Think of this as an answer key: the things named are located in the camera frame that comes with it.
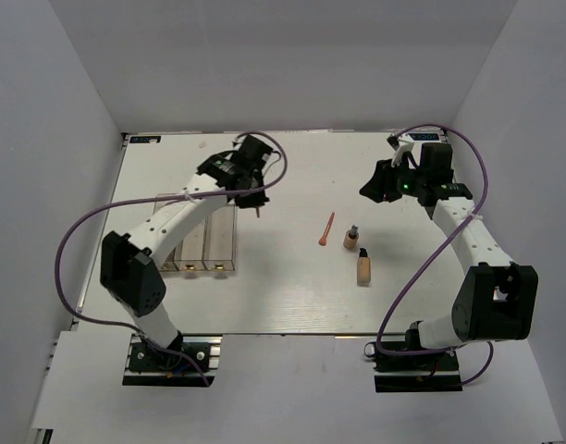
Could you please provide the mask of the small foundation bottle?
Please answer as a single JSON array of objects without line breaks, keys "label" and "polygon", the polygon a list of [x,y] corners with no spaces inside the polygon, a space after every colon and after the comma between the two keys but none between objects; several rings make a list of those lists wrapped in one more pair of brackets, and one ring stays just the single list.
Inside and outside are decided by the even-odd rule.
[{"label": "small foundation bottle", "polygon": [[351,228],[345,233],[343,240],[343,247],[347,250],[354,250],[357,246],[359,239],[359,229],[357,226],[352,225]]}]

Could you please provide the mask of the tall foundation bottle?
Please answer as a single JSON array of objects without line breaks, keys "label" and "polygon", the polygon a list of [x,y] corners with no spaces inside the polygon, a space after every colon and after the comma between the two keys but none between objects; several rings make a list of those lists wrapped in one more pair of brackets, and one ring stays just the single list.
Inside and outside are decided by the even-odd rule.
[{"label": "tall foundation bottle", "polygon": [[365,248],[361,248],[357,259],[356,282],[358,286],[369,286],[371,283],[371,260]]}]

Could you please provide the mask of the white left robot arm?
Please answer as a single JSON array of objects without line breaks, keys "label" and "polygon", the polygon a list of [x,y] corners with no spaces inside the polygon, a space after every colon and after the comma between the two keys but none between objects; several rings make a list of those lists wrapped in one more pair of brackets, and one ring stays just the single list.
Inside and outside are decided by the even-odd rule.
[{"label": "white left robot arm", "polygon": [[159,267],[194,228],[229,202],[239,208],[265,205],[264,169],[274,151],[245,135],[232,150],[204,160],[173,201],[146,221],[126,233],[105,235],[100,283],[127,311],[161,368],[177,366],[183,349],[182,334],[164,306],[166,284]]}]

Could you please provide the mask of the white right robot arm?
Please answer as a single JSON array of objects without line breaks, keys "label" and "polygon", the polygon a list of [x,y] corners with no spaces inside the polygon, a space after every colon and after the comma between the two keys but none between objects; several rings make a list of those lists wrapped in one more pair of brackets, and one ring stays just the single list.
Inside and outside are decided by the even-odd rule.
[{"label": "white right robot arm", "polygon": [[454,180],[451,145],[425,142],[415,161],[412,143],[394,136],[388,142],[395,151],[393,157],[377,162],[360,194],[376,203],[415,198],[445,234],[438,249],[455,252],[464,280],[446,314],[412,323],[400,349],[387,349],[377,342],[377,350],[406,357],[411,366],[424,369],[439,353],[468,343],[526,339],[538,275],[532,266],[517,264],[497,245],[478,214],[482,205],[474,201],[466,185]]}]

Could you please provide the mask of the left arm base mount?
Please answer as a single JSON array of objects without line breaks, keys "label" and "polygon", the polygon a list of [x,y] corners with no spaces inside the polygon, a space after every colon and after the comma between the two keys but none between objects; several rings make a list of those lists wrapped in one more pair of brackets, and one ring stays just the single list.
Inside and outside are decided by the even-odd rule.
[{"label": "left arm base mount", "polygon": [[221,354],[218,336],[184,337],[181,351],[203,371],[203,376],[185,358],[168,357],[132,336],[122,377],[127,387],[208,388],[215,379]]}]

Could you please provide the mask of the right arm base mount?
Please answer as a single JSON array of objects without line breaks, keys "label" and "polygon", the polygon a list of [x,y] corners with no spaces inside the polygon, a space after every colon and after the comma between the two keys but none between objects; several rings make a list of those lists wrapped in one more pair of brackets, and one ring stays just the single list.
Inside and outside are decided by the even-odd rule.
[{"label": "right arm base mount", "polygon": [[374,364],[376,393],[432,393],[462,391],[460,366],[454,351],[422,356],[381,353],[373,341],[363,348]]}]

